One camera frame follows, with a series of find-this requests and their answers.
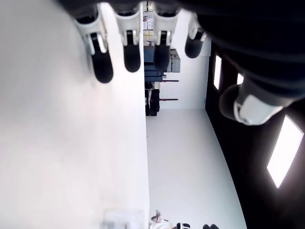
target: ceiling light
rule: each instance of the ceiling light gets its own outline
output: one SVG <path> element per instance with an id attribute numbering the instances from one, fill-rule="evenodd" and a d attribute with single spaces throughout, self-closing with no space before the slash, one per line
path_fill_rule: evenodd
<path id="1" fill-rule="evenodd" d="M 237 75 L 237 84 L 241 84 L 244 81 L 244 77 L 239 73 Z"/>
<path id="2" fill-rule="evenodd" d="M 280 187 L 303 138 L 303 131 L 286 115 L 267 169 Z"/>
<path id="3" fill-rule="evenodd" d="M 215 71 L 214 71 L 214 86 L 217 89 L 219 89 L 220 71 L 221 71 L 221 58 L 219 56 L 216 56 Z"/>

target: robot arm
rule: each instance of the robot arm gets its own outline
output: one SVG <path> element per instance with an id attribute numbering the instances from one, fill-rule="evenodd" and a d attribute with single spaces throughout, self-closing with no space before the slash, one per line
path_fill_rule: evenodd
<path id="1" fill-rule="evenodd" d="M 305 97 L 305 49 L 302 50 L 301 45 L 305 40 L 304 11 L 297 4 L 278 3 L 275 10 L 272 5 L 269 8 L 265 4 L 262 8 L 257 3 L 249 8 L 245 2 L 232 1 L 230 5 L 224 0 L 202 3 L 172 0 L 166 4 L 157 1 L 154 5 L 154 64 L 159 70 L 167 68 L 179 10 L 193 11 L 186 55 L 197 57 L 208 34 L 244 75 L 243 84 L 233 85 L 223 92 L 219 104 L 222 114 L 245 125 L 261 125 L 284 107 Z M 97 6 L 99 0 L 60 2 L 75 19 L 88 46 L 97 79 L 109 82 L 113 70 L 107 32 Z M 139 1 L 107 2 L 116 13 L 126 69 L 135 72 L 140 67 Z"/>

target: white object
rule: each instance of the white object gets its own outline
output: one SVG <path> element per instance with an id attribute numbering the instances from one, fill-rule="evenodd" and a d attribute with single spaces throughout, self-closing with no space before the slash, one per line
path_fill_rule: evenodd
<path id="1" fill-rule="evenodd" d="M 169 221 L 162 221 L 161 223 L 153 223 L 150 225 L 149 229 L 172 229 L 173 224 Z"/>
<path id="2" fill-rule="evenodd" d="M 244 81 L 244 77 L 243 75 L 241 75 L 240 73 L 237 75 L 237 84 L 241 84 Z"/>
<path id="3" fill-rule="evenodd" d="M 152 29 L 153 29 L 152 22 L 148 22 L 148 23 L 147 23 L 147 29 L 148 29 L 148 30 L 152 30 Z"/>
<path id="4" fill-rule="evenodd" d="M 135 14 L 131 16 L 121 16 L 115 14 L 115 18 L 118 22 L 119 33 L 122 37 L 122 43 L 124 46 L 127 46 L 127 31 L 132 31 L 133 44 L 139 44 L 140 32 L 141 32 L 141 16 L 139 9 Z"/>
<path id="5" fill-rule="evenodd" d="M 271 106 L 250 94 L 243 105 L 234 102 L 235 119 L 245 125 L 261 125 L 270 117 L 282 110 L 282 106 Z"/>
<path id="6" fill-rule="evenodd" d="M 99 47 L 102 53 L 106 53 L 108 51 L 108 43 L 107 43 L 107 31 L 105 27 L 105 23 L 102 16 L 102 11 L 100 5 L 98 4 L 98 17 L 95 21 L 89 24 L 81 24 L 77 20 L 74 20 L 74 23 L 78 30 L 81 33 L 82 38 L 84 39 L 86 45 L 89 46 L 89 50 L 91 55 L 95 54 L 91 34 L 96 33 L 98 38 Z"/>
<path id="7" fill-rule="evenodd" d="M 286 115 L 280 135 L 267 166 L 277 188 L 280 187 L 292 164 L 303 135 L 303 131 Z"/>
<path id="8" fill-rule="evenodd" d="M 201 29 L 201 25 L 198 22 L 198 18 L 197 18 L 197 14 L 196 13 L 192 13 L 191 14 L 191 19 L 190 19 L 190 23 L 189 23 L 189 38 L 191 40 L 194 40 L 197 33 L 198 33 L 198 29 Z M 200 38 L 200 41 L 204 41 L 206 38 L 206 33 L 204 32 Z"/>
<path id="9" fill-rule="evenodd" d="M 55 1 L 0 1 L 1 229 L 99 229 L 106 208 L 143 209 L 148 226 L 142 38 L 130 73 L 113 10 L 102 12 L 108 84 Z"/>
<path id="10" fill-rule="evenodd" d="M 214 86 L 219 90 L 220 72 L 221 72 L 221 58 L 216 56 L 215 71 L 214 71 Z"/>
<path id="11" fill-rule="evenodd" d="M 160 82 L 154 82 L 153 83 L 153 88 L 154 89 L 160 89 Z"/>

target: black fingertip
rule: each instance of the black fingertip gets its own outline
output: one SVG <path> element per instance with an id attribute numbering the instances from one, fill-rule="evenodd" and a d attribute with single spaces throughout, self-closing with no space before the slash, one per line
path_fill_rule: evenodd
<path id="1" fill-rule="evenodd" d="M 128 44 L 123 48 L 125 67 L 129 72 L 135 73 L 141 66 L 139 45 Z"/>
<path id="2" fill-rule="evenodd" d="M 219 228 L 215 224 L 212 224 L 211 229 L 219 229 Z"/>
<path id="3" fill-rule="evenodd" d="M 101 83 L 109 83 L 113 78 L 109 51 L 106 53 L 96 52 L 92 56 L 92 62 L 96 79 Z"/>
<path id="4" fill-rule="evenodd" d="M 192 40 L 189 36 L 187 36 L 186 43 L 185 43 L 185 49 L 184 49 L 185 54 L 189 58 L 196 58 L 200 54 L 202 44 L 203 44 L 202 41 L 200 41 L 198 39 Z"/>
<path id="5" fill-rule="evenodd" d="M 157 70 L 163 71 L 167 69 L 170 61 L 170 46 L 165 44 L 155 45 L 153 63 Z"/>

